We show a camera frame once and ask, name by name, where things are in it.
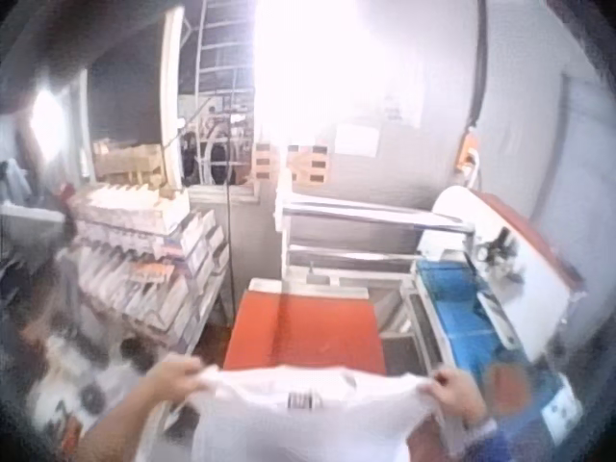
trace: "sleeve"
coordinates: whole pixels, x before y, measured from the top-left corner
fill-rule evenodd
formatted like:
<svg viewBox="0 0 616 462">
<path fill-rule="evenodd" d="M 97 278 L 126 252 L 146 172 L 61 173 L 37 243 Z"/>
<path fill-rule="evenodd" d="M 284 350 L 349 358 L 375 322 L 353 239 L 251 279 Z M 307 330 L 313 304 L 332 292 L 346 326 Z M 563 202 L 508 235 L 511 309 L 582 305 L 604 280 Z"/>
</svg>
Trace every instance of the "sleeve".
<svg viewBox="0 0 616 462">
<path fill-rule="evenodd" d="M 509 446 L 496 422 L 489 421 L 467 437 L 465 462 L 510 462 Z"/>
</svg>

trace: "blue machine part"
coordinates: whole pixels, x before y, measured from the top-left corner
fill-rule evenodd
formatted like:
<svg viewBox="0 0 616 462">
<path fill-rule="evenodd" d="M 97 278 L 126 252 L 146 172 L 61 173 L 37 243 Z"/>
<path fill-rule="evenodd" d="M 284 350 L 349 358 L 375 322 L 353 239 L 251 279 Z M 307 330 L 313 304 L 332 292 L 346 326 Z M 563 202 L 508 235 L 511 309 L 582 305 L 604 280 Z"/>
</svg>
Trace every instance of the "blue machine part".
<svg viewBox="0 0 616 462">
<path fill-rule="evenodd" d="M 526 368 L 531 405 L 499 420 L 507 438 L 515 439 L 527 425 L 541 420 L 541 410 L 562 386 L 560 377 L 545 368 L 533 367 L 523 351 L 504 348 L 476 297 L 478 281 L 466 263 L 420 261 L 417 269 L 449 338 L 457 367 L 472 373 L 479 385 L 494 362 L 516 362 Z"/>
</svg>

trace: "white t-shirt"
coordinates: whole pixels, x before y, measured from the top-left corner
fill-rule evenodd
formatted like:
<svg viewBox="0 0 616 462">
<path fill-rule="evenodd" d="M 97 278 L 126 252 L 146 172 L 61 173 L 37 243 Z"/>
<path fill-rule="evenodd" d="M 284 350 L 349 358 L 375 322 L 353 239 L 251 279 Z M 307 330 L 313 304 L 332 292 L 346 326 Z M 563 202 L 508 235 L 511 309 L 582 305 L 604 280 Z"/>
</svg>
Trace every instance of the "white t-shirt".
<svg viewBox="0 0 616 462">
<path fill-rule="evenodd" d="M 424 377 L 343 368 L 239 372 L 209 368 L 193 462 L 407 462 L 406 439 L 435 401 Z"/>
</svg>

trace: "hand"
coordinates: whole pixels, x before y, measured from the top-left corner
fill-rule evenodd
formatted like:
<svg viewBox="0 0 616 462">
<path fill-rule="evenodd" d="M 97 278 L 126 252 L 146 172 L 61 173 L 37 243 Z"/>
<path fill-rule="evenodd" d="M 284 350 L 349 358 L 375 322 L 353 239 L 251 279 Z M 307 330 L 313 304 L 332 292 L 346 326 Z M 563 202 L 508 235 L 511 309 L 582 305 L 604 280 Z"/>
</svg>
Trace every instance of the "hand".
<svg viewBox="0 0 616 462">
<path fill-rule="evenodd" d="M 488 409 L 472 375 L 459 369 L 441 368 L 433 379 L 420 390 L 435 398 L 444 412 L 461 417 L 468 427 L 485 420 Z"/>
<path fill-rule="evenodd" d="M 170 353 L 143 378 L 140 391 L 154 404 L 182 402 L 191 393 L 207 388 L 197 377 L 202 369 L 196 356 Z"/>
</svg>

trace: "orange pad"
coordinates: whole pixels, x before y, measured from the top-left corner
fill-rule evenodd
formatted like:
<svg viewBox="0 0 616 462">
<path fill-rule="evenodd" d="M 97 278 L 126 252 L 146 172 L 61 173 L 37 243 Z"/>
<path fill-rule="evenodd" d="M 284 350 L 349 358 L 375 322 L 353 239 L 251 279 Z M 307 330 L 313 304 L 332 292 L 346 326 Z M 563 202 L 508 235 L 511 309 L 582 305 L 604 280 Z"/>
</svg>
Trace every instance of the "orange pad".
<svg viewBox="0 0 616 462">
<path fill-rule="evenodd" d="M 368 300 L 247 292 L 224 360 L 228 371 L 343 366 L 385 374 Z"/>
</svg>

